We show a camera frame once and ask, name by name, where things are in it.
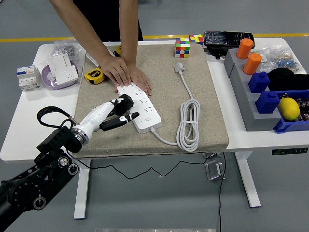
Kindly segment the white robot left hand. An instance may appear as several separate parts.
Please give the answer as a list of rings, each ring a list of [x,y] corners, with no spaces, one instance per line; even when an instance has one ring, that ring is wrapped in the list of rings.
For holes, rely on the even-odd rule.
[[[119,98],[94,108],[72,131],[90,138],[99,129],[109,131],[123,126],[140,115],[138,112],[124,115],[133,105],[132,98],[122,94]]]

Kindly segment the person's left hand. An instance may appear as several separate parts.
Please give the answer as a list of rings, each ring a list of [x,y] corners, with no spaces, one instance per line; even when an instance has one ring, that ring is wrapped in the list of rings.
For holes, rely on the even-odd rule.
[[[129,80],[136,84],[141,90],[143,90],[148,96],[152,95],[152,85],[146,76],[146,74],[138,69],[135,65],[129,65]]]

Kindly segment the person's right hand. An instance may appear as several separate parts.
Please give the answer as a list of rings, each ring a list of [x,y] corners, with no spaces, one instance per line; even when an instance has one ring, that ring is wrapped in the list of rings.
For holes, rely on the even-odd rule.
[[[103,73],[118,87],[128,86],[131,83],[129,70],[122,58],[107,55],[98,62]]]

